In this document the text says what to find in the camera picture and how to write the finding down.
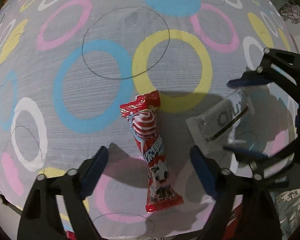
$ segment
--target pink ring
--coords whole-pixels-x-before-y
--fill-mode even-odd
[[[201,28],[199,18],[198,18],[198,13],[192,15],[190,17],[190,21],[192,23],[192,26],[194,28],[194,31],[200,36],[201,40],[207,44],[209,47],[214,49],[215,51],[222,52],[222,53],[230,53],[239,47],[239,37],[237,35],[237,31],[234,28],[233,22],[218,8],[214,7],[211,4],[201,4],[200,10],[210,10],[218,13],[229,25],[231,31],[232,31],[232,42],[230,44],[222,44],[222,43],[217,43],[215,41],[212,41],[210,38],[206,36],[204,31]]]
[[[14,165],[13,160],[9,154],[3,153],[1,164],[9,185],[18,196],[21,196],[24,191],[23,184],[19,179],[18,169]]]
[[[72,28],[71,30],[69,30],[66,34],[64,34],[62,37],[55,39],[53,41],[45,41],[43,39],[43,33],[45,31],[45,29],[48,26],[48,23],[58,14],[60,13],[63,9],[75,5],[75,4],[79,4],[83,7],[83,11],[81,14],[81,17],[78,21],[78,24]],[[90,12],[92,10],[92,3],[90,0],[71,0],[69,2],[66,2],[63,6],[61,6],[58,10],[55,11],[55,13],[53,13],[48,20],[41,26],[38,38],[37,38],[37,48],[38,50],[47,50],[47,49],[53,49],[55,47],[60,46],[61,44],[63,44],[65,41],[69,40],[72,36],[74,36],[74,34],[80,29],[82,28],[90,15]]]
[[[281,131],[274,139],[271,149],[271,155],[276,154],[285,147],[287,139],[289,140],[288,130]]]
[[[143,157],[141,157],[141,156],[130,157],[130,158],[140,159],[140,160],[144,161]],[[96,189],[94,191],[94,192],[96,192],[95,204],[96,204],[96,207],[100,210],[100,212],[112,221],[126,223],[126,224],[142,222],[142,221],[144,221],[144,218],[147,218],[148,216],[151,215],[151,213],[145,213],[145,214],[142,214],[141,215],[142,217],[141,217],[141,216],[123,216],[123,215],[119,215],[119,214],[113,214],[113,212],[111,210],[109,210],[109,208],[105,202],[106,188],[108,186],[108,183],[112,180],[112,178],[105,175],[105,173],[110,174],[110,176],[113,176],[114,174],[116,174],[119,171],[137,168],[135,163],[130,162],[130,158],[125,158],[125,159],[118,161],[117,163],[114,163],[111,166],[107,167],[104,174],[101,175],[101,177],[97,183]],[[140,165],[142,164],[142,166],[143,166],[143,163],[144,163],[144,166],[146,167],[145,162],[140,162]],[[173,173],[170,173],[170,174],[171,174],[171,176],[170,176],[171,181],[174,182],[175,176],[173,176]]]

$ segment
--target blue gripper pad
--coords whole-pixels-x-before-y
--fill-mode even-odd
[[[103,171],[105,170],[108,159],[108,149],[104,146],[101,146],[98,152],[91,159],[85,160],[82,163],[81,166],[84,166],[86,164],[86,167],[84,169],[85,173],[80,178],[82,190],[79,195],[82,199],[92,195],[97,182],[99,181]]]
[[[205,192],[216,199],[216,181],[220,167],[214,160],[206,158],[197,146],[191,148],[190,160]]]
[[[256,160],[268,158],[267,155],[265,155],[261,152],[250,151],[250,150],[244,149],[244,148],[233,147],[233,146],[224,146],[223,149],[233,152],[237,161],[239,161],[239,162],[249,163],[250,161],[253,161],[253,160],[256,161]]]
[[[252,86],[262,86],[271,83],[270,80],[265,78],[253,78],[253,79],[233,79],[227,83],[229,88],[239,88],[239,87],[252,87]]]

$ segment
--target printed cartoon character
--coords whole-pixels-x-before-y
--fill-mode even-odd
[[[166,161],[159,160],[149,169],[151,171],[152,181],[155,187],[160,187],[169,178]]]
[[[150,201],[158,202],[167,198],[174,198],[176,195],[170,185],[156,188],[153,184],[150,186]]]
[[[152,202],[175,197],[170,185],[163,186],[163,183],[169,178],[166,161],[159,160],[158,163],[150,167],[149,177],[153,181],[150,186],[150,198]]]

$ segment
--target patterned fabric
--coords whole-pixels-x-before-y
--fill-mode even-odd
[[[300,224],[300,188],[274,196],[284,238],[288,239]]]

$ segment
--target red candy wrapper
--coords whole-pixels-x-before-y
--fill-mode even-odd
[[[159,92],[136,96],[136,100],[120,106],[128,119],[137,146],[148,166],[148,193],[146,211],[154,212],[183,203],[183,199],[169,184],[169,172],[162,138],[156,119],[161,105]]]

